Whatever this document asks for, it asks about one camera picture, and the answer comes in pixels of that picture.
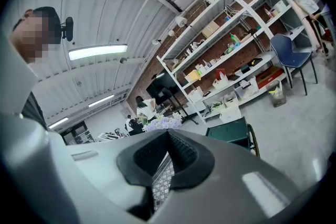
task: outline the office chair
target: office chair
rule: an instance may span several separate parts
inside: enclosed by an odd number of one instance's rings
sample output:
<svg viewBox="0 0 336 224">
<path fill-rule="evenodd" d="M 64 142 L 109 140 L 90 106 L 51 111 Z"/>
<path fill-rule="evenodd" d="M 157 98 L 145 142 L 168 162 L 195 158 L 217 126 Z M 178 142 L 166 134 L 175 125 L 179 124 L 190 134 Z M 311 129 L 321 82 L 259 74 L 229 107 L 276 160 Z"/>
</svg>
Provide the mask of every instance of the office chair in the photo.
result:
<svg viewBox="0 0 336 224">
<path fill-rule="evenodd" d="M 304 90 L 307 95 L 306 82 L 304 80 L 301 67 L 308 59 L 310 60 L 311 66 L 313 67 L 316 84 L 318 83 L 315 67 L 311 59 L 311 53 L 293 52 L 291 39 L 281 34 L 276 34 L 275 36 L 273 36 L 270 42 L 271 42 L 272 48 L 274 49 L 276 55 L 279 58 L 280 63 L 285 67 L 287 74 L 289 74 L 288 67 L 299 69 L 301 73 L 301 77 L 302 77 L 303 86 L 305 88 Z M 293 88 L 290 76 L 288 76 L 288 79 L 289 79 L 290 87 Z"/>
</svg>

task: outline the ceiling light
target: ceiling light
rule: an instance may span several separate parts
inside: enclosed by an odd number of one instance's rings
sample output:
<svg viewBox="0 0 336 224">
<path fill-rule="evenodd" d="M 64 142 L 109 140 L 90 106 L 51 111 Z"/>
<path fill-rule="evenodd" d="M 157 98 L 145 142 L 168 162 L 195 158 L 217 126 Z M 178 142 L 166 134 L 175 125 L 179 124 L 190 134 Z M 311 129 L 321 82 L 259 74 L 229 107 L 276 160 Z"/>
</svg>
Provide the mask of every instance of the ceiling light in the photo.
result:
<svg viewBox="0 0 336 224">
<path fill-rule="evenodd" d="M 163 75 L 164 75 L 164 73 L 158 74 L 158 75 L 156 76 L 156 78 L 158 79 L 158 78 L 162 77 Z"/>
<path fill-rule="evenodd" d="M 96 105 L 96 104 L 99 104 L 99 103 L 101 103 L 101 102 L 104 102 L 105 100 L 110 99 L 110 98 L 112 98 L 113 96 L 114 96 L 114 94 L 113 94 L 113 95 L 110 95 L 110 96 L 107 96 L 107 97 L 105 97 L 105 98 L 103 98 L 103 99 L 100 99 L 99 101 L 94 102 L 94 103 L 92 103 L 92 104 L 89 104 L 89 108 L 92 107 L 92 106 L 94 106 L 94 105 Z"/>
<path fill-rule="evenodd" d="M 177 16 L 175 22 L 179 27 L 187 26 L 187 19 L 182 16 Z"/>
<path fill-rule="evenodd" d="M 76 49 L 69 51 L 69 58 L 71 61 L 96 56 L 96 55 L 104 55 L 104 54 L 117 54 L 121 52 L 127 51 L 127 45 L 104 45 L 104 46 L 94 46 L 94 47 L 86 47 L 83 49 Z"/>
<path fill-rule="evenodd" d="M 158 44 L 162 44 L 162 43 L 161 43 L 161 40 L 160 40 L 160 39 L 153 39 L 153 40 L 152 40 L 152 44 L 156 46 L 156 45 L 158 45 Z"/>
<path fill-rule="evenodd" d="M 55 126 L 57 126 L 57 125 L 63 123 L 64 121 L 67 121 L 67 120 L 68 120 L 68 118 L 65 117 L 64 119 L 61 119 L 60 121 L 55 122 L 54 124 L 50 125 L 49 128 L 52 129 L 52 128 L 54 128 Z"/>
</svg>

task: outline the concrete floor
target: concrete floor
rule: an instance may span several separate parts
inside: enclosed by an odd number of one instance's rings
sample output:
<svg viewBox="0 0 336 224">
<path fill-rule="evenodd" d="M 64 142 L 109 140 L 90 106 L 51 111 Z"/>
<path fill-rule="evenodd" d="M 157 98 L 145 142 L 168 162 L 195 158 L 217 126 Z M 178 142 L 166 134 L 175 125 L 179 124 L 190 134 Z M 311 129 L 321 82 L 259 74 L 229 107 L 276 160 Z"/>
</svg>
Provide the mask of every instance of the concrete floor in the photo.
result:
<svg viewBox="0 0 336 224">
<path fill-rule="evenodd" d="M 293 73 L 293 89 L 284 80 L 287 103 L 274 108 L 265 93 L 240 107 L 252 125 L 261 158 L 286 174 L 305 190 L 324 174 L 327 159 L 336 150 L 336 62 L 314 59 L 319 83 L 315 83 L 312 66 L 303 68 L 308 96 L 305 96 L 300 73 Z M 197 128 L 191 121 L 182 129 L 205 135 L 207 126 L 200 118 Z M 219 118 L 208 121 L 220 125 Z"/>
</svg>

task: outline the red brick wall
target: red brick wall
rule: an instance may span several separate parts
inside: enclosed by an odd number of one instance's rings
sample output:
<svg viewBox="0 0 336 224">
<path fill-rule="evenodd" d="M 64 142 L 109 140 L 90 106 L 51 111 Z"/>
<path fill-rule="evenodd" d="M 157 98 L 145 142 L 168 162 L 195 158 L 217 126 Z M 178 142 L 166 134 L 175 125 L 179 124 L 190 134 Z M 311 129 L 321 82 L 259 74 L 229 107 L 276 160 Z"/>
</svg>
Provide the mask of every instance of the red brick wall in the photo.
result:
<svg viewBox="0 0 336 224">
<path fill-rule="evenodd" d="M 187 11 L 187 13 L 185 14 L 184 17 L 188 19 L 188 22 L 192 22 L 204 9 L 205 9 L 205 6 L 204 6 L 203 1 L 199 0 L 190 10 Z M 267 20 L 267 15 L 263 11 L 263 9 L 258 11 L 258 14 L 263 19 Z M 249 21 L 248 18 L 246 20 L 251 25 L 252 28 L 255 27 L 253 20 Z M 175 35 L 179 36 L 182 33 L 182 31 L 184 30 L 184 28 L 179 28 L 177 26 L 173 30 L 175 31 Z M 274 33 L 284 33 L 285 32 L 284 27 L 282 26 L 282 24 L 280 22 L 274 23 L 271 26 L 271 30 L 274 31 Z M 268 46 L 269 40 L 268 40 L 268 38 L 265 34 L 261 34 L 259 36 L 259 39 L 262 41 L 262 43 L 264 44 L 265 47 Z M 130 93 L 127 101 L 129 103 L 130 107 L 134 111 L 136 111 L 135 97 L 140 95 L 144 99 L 149 98 L 150 96 L 146 92 L 146 88 L 152 82 L 152 80 L 151 80 L 152 76 L 154 74 L 160 73 L 163 70 L 163 67 L 161 66 L 161 64 L 157 60 L 156 55 L 159 55 L 160 57 L 162 55 L 164 55 L 164 53 L 168 50 L 168 48 L 172 45 L 172 43 L 174 43 L 174 40 L 175 40 L 175 37 L 169 37 L 168 36 L 166 38 L 166 40 L 163 41 L 163 45 L 156 52 L 155 56 L 150 61 L 146 70 L 144 71 L 144 73 L 142 74 L 142 76 L 138 80 L 137 84 L 135 85 L 134 89 Z M 218 58 L 218 56 L 220 56 L 224 51 L 225 47 L 223 46 L 223 43 L 228 43 L 227 39 L 221 40 L 221 41 L 218 42 L 218 44 L 214 45 L 212 47 L 211 51 L 206 52 L 203 55 L 204 59 L 206 59 L 208 61 L 208 59 L 211 60 L 214 57 Z M 253 45 L 253 43 L 251 43 L 248 46 L 246 46 L 244 49 L 242 49 L 240 52 L 238 52 L 237 54 L 232 56 L 229 60 L 225 61 L 223 63 L 223 66 L 221 66 L 221 67 L 226 68 L 227 70 L 232 72 L 237 67 L 239 67 L 241 65 L 244 65 L 245 63 L 249 62 L 249 59 L 255 57 L 255 55 L 257 55 L 257 53 L 258 53 L 257 47 L 255 45 Z M 206 79 L 202 79 L 200 82 L 197 82 L 197 83 L 200 83 L 202 89 L 205 90 L 208 85 L 212 84 L 213 80 L 214 80 L 214 74 L 210 73 L 209 75 L 206 76 Z M 185 101 L 185 98 L 182 95 L 182 93 L 180 93 L 180 95 L 181 96 L 180 96 L 179 100 Z"/>
</svg>

